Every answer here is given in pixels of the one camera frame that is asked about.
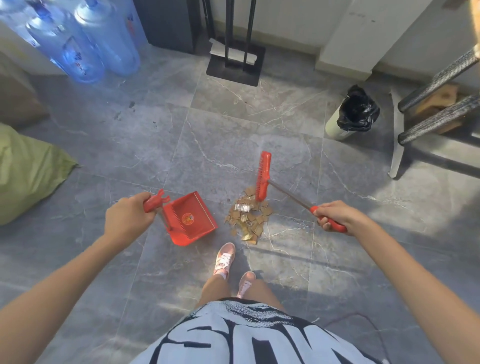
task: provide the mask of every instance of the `foot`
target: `foot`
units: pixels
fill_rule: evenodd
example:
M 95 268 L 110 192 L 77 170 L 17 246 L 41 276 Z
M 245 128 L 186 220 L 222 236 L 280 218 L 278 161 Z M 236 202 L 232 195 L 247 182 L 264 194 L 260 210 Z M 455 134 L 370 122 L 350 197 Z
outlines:
M 221 275 L 225 280 L 228 279 L 228 273 L 235 258 L 235 245 L 226 243 L 220 248 L 216 255 L 215 268 L 213 274 Z
M 245 272 L 245 274 L 240 278 L 239 292 L 237 293 L 237 297 L 243 298 L 245 292 L 252 286 L 256 279 L 257 276 L 252 271 Z

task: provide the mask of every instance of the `white cloth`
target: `white cloth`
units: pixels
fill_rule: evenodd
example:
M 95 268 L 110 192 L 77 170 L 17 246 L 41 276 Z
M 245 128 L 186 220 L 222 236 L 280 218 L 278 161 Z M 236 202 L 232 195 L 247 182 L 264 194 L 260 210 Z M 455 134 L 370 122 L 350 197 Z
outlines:
M 131 364 L 164 363 L 381 364 L 315 324 L 241 299 L 198 308 Z

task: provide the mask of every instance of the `trash can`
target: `trash can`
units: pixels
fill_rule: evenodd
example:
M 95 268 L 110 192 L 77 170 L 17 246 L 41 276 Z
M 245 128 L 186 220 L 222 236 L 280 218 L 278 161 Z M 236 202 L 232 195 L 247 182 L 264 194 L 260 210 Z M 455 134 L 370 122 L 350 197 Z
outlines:
M 367 132 L 380 115 L 380 108 L 363 88 L 353 85 L 325 125 L 332 139 L 343 140 L 355 132 Z

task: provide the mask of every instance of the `black plastic bag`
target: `black plastic bag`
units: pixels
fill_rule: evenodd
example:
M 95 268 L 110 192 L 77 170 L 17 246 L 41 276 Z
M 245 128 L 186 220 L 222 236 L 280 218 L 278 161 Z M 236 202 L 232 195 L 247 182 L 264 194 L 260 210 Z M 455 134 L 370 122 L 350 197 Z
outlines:
M 367 132 L 380 115 L 380 108 L 363 88 L 353 85 L 348 89 L 339 110 L 337 124 L 347 132 Z

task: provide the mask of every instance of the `person's right arm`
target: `person's right arm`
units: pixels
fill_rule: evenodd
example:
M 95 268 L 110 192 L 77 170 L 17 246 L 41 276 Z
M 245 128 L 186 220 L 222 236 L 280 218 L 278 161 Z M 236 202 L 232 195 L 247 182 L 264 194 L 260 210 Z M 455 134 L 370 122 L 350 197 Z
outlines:
M 332 231 L 327 217 L 348 234 L 384 272 L 428 339 L 448 364 L 480 363 L 480 316 L 420 265 L 377 223 L 341 201 L 319 206 L 319 225 Z

